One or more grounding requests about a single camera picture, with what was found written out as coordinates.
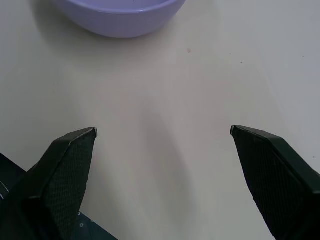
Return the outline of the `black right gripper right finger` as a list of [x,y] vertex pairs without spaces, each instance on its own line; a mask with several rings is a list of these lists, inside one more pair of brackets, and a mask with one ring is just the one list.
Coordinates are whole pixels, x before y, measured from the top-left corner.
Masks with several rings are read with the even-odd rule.
[[232,125],[242,171],[275,240],[320,240],[320,174],[281,137]]

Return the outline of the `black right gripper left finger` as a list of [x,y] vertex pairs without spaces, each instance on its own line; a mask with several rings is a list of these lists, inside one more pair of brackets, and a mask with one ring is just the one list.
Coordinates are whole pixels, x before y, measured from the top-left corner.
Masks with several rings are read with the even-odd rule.
[[70,240],[86,192],[98,131],[54,140],[28,171],[0,153],[0,240]]

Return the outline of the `lavender plastic bowl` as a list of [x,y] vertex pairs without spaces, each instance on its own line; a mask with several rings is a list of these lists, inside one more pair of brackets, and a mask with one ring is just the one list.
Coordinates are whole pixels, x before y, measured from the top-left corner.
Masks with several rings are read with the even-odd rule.
[[167,24],[186,0],[52,0],[72,22],[111,38],[135,38]]

